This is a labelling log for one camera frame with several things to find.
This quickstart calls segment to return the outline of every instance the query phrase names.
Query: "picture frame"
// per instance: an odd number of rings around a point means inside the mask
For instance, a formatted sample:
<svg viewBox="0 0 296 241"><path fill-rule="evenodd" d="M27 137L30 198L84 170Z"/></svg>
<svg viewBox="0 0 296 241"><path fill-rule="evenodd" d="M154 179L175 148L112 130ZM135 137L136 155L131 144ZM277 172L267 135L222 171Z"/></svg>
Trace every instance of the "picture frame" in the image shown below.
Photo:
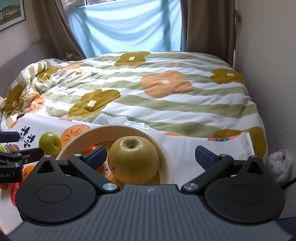
<svg viewBox="0 0 296 241"><path fill-rule="evenodd" d="M23 0L0 0L0 31L24 20Z"/></svg>

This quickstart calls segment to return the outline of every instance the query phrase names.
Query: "striped bedding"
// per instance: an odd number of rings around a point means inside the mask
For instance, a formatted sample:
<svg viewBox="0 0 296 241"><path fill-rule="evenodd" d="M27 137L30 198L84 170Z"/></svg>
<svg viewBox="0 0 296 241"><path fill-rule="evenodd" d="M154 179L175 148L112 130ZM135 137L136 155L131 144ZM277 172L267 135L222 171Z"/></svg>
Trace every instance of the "striped bedding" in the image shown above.
<svg viewBox="0 0 296 241"><path fill-rule="evenodd" d="M255 153L266 159L264 126L243 76L207 54L135 52L41 60L10 86L6 126L26 113L90 123L99 113L124 115L157 130L217 140L248 131Z"/></svg>

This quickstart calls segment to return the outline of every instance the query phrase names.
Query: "white wall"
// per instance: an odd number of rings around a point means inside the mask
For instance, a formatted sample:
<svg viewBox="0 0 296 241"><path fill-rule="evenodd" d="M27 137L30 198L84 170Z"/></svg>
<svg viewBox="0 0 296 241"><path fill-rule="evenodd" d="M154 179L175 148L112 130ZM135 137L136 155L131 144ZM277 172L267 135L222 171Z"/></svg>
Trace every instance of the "white wall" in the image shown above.
<svg viewBox="0 0 296 241"><path fill-rule="evenodd" d="M25 21L0 32L0 67L41 40L33 13L32 0L24 0L24 9Z"/></svg>
<svg viewBox="0 0 296 241"><path fill-rule="evenodd" d="M269 153L288 149L296 176L296 1L237 0L240 30L234 69L263 119ZM296 216L296 183L283 216Z"/></svg>

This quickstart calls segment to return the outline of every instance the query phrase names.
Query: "headboard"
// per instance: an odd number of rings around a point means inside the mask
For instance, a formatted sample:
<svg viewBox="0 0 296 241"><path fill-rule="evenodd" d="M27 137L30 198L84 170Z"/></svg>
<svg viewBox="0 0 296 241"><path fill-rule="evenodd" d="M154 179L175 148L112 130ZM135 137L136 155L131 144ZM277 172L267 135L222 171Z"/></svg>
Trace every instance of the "headboard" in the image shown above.
<svg viewBox="0 0 296 241"><path fill-rule="evenodd" d="M50 57L51 56L45 43L39 42L1 66L0 96L7 96L7 89L25 67L31 63L35 63L41 59L47 59Z"/></svg>

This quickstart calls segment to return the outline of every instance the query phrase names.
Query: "light blue cloth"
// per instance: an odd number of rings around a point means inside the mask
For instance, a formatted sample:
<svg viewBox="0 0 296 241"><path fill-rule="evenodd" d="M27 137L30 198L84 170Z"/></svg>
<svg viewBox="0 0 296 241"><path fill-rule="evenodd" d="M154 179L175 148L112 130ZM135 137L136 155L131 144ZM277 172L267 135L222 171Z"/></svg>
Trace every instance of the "light blue cloth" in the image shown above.
<svg viewBox="0 0 296 241"><path fill-rule="evenodd" d="M87 58L184 50L180 0L118 0L71 8L68 15Z"/></svg>

